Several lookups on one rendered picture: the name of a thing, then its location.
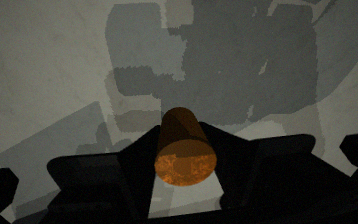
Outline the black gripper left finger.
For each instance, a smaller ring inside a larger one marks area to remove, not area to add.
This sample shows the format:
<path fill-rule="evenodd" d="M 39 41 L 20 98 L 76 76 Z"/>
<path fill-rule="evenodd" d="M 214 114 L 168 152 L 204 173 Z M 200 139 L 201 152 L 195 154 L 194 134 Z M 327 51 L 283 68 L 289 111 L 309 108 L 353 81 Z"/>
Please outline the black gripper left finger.
<path fill-rule="evenodd" d="M 119 185 L 133 220 L 148 218 L 155 179 L 155 157 L 160 125 L 156 125 L 119 152 L 59 156 L 47 162 L 47 171 L 66 186 Z"/>

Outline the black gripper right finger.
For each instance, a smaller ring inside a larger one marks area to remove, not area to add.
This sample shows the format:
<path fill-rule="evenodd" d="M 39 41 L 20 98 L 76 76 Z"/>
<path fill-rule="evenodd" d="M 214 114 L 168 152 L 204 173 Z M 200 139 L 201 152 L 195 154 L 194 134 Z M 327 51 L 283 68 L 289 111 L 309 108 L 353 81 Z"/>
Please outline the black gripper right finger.
<path fill-rule="evenodd" d="M 247 205 L 261 160 L 266 156 L 309 151 L 315 136 L 308 134 L 242 139 L 205 122 L 199 122 L 217 160 L 214 172 L 230 208 Z"/>

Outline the orange cylinder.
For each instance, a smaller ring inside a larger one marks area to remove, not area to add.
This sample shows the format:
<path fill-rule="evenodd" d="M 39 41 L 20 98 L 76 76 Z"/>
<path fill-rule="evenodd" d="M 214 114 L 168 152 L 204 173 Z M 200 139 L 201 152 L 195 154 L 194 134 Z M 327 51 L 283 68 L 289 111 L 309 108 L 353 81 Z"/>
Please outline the orange cylinder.
<path fill-rule="evenodd" d="M 193 112 L 175 107 L 164 114 L 154 162 L 163 182 L 179 187 L 199 184 L 213 172 L 216 160 Z"/>

